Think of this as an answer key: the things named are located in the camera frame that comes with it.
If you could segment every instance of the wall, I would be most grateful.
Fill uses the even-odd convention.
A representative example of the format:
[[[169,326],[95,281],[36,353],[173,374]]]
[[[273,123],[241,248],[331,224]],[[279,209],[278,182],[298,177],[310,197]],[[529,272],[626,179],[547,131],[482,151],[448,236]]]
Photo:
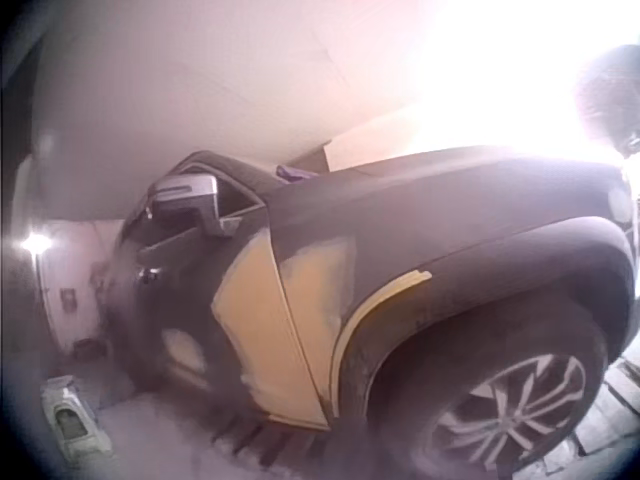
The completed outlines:
[[[99,333],[100,319],[90,284],[92,265],[106,261],[113,250],[121,220],[70,222],[49,220],[43,232],[53,245],[39,258],[40,283],[49,326],[63,354],[78,340]],[[74,289],[77,308],[65,312],[61,289]]]
[[[335,137],[324,151],[330,171],[415,153],[422,128],[420,110],[407,107],[377,117]]]

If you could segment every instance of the side mirror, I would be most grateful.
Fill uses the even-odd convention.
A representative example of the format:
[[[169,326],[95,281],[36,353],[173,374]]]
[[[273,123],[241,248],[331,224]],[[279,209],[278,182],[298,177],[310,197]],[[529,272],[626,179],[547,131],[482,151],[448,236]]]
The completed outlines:
[[[170,175],[149,189],[147,208],[151,216],[195,211],[208,235],[232,237],[239,218],[220,218],[218,209],[218,181],[207,173]]]

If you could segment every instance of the front fender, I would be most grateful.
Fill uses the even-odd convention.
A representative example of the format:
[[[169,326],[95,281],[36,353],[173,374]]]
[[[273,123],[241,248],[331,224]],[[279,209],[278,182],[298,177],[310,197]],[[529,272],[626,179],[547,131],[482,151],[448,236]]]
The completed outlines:
[[[616,358],[635,325],[634,261],[616,224],[600,217],[561,221],[478,245],[417,268],[428,280],[385,298],[339,338],[332,359],[335,416],[362,416],[376,372],[402,342],[436,322],[518,293],[567,281],[584,296]],[[607,301],[597,302],[607,295]]]

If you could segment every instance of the car window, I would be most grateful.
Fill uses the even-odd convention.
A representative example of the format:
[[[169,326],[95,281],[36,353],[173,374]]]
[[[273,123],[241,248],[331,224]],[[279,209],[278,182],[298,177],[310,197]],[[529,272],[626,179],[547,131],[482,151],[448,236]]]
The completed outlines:
[[[218,177],[218,209],[221,217],[233,215],[254,205],[256,202],[251,198]]]

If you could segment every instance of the tire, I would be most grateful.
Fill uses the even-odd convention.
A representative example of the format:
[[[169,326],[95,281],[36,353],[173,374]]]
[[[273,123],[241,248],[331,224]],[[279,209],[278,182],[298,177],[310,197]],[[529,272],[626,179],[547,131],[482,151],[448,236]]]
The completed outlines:
[[[481,307],[404,347],[379,374],[370,421],[402,466],[436,478],[509,476],[540,459],[585,415],[608,363],[590,313],[554,291]]]

